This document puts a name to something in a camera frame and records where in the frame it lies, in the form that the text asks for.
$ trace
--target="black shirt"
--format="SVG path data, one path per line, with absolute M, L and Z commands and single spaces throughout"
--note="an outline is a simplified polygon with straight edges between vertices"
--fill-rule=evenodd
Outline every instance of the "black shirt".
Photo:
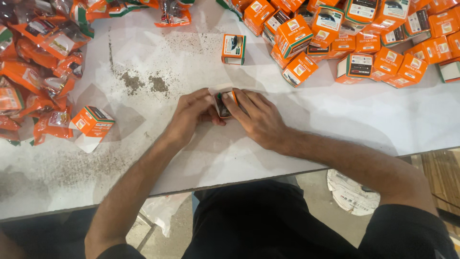
M 379 206 L 359 248 L 313 217 L 303 190 L 272 180 L 195 192 L 200 204 L 183 259 L 458 258 L 442 221 L 404 205 Z M 98 259 L 143 259 L 120 244 Z

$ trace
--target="forearm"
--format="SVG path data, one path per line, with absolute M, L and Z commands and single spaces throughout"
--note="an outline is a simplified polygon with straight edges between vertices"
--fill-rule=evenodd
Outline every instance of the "forearm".
M 380 204 L 399 203 L 436 214 L 423 172 L 372 148 L 292 130 L 284 154 L 330 166 L 378 191 Z
M 125 243 L 125 237 L 156 180 L 180 150 L 159 139 L 110 190 L 94 215 L 86 236 L 87 258 Z

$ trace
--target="small box being folded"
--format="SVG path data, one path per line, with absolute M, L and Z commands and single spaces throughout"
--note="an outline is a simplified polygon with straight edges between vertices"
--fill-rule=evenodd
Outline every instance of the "small box being folded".
M 69 129 L 83 134 L 75 140 L 75 145 L 86 153 L 91 153 L 107 135 L 115 120 L 102 109 L 85 106 L 71 121 Z

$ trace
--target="white table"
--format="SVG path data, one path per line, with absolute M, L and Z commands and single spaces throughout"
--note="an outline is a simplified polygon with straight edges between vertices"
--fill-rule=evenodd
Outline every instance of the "white table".
M 204 0 L 191 13 L 193 24 L 175 29 L 156 28 L 160 14 L 153 9 L 93 24 L 96 36 L 87 45 L 84 76 L 70 99 L 74 114 L 84 105 L 97 106 L 116 126 L 91 154 L 73 139 L 48 136 L 37 147 L 0 141 L 0 219 L 98 204 L 163 131 L 180 95 L 228 82 L 264 93 L 289 126 L 393 156 L 460 146 L 459 83 L 442 84 L 433 66 L 422 83 L 395 89 L 370 80 L 334 83 L 337 61 L 322 61 L 294 89 L 269 56 L 269 45 L 232 12 Z M 244 66 L 221 63 L 224 33 L 247 35 Z M 125 85 L 123 78 L 136 88 L 136 77 L 138 89 Z M 155 90 L 165 86 L 165 92 Z M 262 149 L 229 120 L 225 127 L 199 126 L 151 194 L 321 168 Z

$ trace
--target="left hand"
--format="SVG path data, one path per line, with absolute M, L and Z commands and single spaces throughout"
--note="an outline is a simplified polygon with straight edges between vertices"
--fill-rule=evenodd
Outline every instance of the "left hand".
M 214 125 L 225 126 L 226 122 L 217 114 L 212 98 L 207 88 L 182 95 L 161 138 L 182 149 L 189 144 L 198 123 L 212 121 Z

